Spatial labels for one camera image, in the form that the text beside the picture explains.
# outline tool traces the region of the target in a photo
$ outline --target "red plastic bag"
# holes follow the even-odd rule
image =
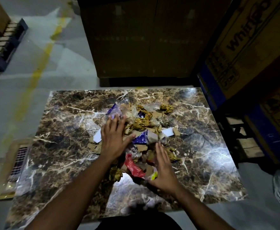
[[[144,178],[145,173],[138,166],[135,165],[134,161],[131,159],[130,153],[125,155],[124,164],[131,172],[131,175],[133,175],[134,177]]]

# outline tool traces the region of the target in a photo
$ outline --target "concrete floor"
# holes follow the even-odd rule
[[[100,89],[81,18],[68,1],[0,0],[12,19],[22,17],[29,26],[7,70],[0,73],[0,166],[13,139],[35,135],[51,90]],[[249,198],[209,207],[236,229],[280,229],[272,177],[250,163],[240,164],[239,172]],[[0,229],[10,206],[11,201],[0,202]],[[195,229],[185,212],[169,215],[182,229]]]

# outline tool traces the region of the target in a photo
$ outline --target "marble table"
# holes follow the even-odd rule
[[[179,181],[205,204],[237,201],[247,194],[219,128],[200,88],[54,91],[50,93],[35,142],[18,183],[5,228],[27,225],[66,184],[97,157],[88,139],[102,126],[104,114],[115,103],[169,103],[167,115],[179,137],[168,146],[182,162],[173,164]],[[179,210],[169,195],[135,183],[126,173],[120,182],[105,179],[89,205],[83,222],[127,215],[133,208]]]

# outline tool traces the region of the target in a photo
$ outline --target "hand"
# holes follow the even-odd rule
[[[156,154],[158,160],[158,177],[149,183],[162,191],[175,196],[181,187],[172,168],[170,158],[160,142],[156,143]]]
[[[101,129],[101,156],[109,159],[110,162],[117,159],[136,136],[135,134],[131,134],[123,141],[125,119],[126,116],[123,116],[119,120],[119,117],[116,115],[112,120],[111,116],[109,116],[106,124]]]

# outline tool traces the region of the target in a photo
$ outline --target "white paper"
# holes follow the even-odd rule
[[[99,142],[101,142],[101,140],[102,140],[101,129],[99,129],[99,130],[95,133],[95,135],[93,136],[93,141],[94,141],[95,143],[99,143]]]
[[[163,129],[163,130],[161,130],[161,132],[162,132],[163,134],[165,134],[166,137],[169,137],[169,136],[174,135],[174,132],[173,132],[172,127],[167,128],[167,129]]]

